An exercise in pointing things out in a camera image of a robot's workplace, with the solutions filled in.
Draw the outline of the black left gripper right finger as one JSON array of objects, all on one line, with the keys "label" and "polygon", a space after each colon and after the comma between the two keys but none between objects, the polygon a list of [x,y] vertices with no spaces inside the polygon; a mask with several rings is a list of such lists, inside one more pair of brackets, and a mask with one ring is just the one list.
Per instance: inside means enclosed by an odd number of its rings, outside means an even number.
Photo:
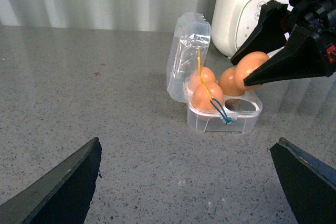
[{"label": "black left gripper right finger", "polygon": [[285,138],[270,149],[298,223],[335,223],[335,169]]}]

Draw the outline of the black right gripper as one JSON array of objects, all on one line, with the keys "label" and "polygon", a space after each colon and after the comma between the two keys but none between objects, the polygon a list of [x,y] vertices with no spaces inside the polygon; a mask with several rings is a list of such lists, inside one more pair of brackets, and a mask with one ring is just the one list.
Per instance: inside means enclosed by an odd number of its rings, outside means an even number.
[{"label": "black right gripper", "polygon": [[335,72],[335,0],[270,0],[261,6],[257,26],[231,58],[237,65],[251,52],[284,46],[244,79],[245,86],[330,77]]}]

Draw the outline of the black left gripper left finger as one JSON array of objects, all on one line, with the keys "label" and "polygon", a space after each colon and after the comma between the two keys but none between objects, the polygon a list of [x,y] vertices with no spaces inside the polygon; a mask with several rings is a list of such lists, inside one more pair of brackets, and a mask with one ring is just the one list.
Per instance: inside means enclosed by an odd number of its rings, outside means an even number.
[{"label": "black left gripper left finger", "polygon": [[102,147],[91,139],[1,205],[1,223],[84,223],[100,176]]}]

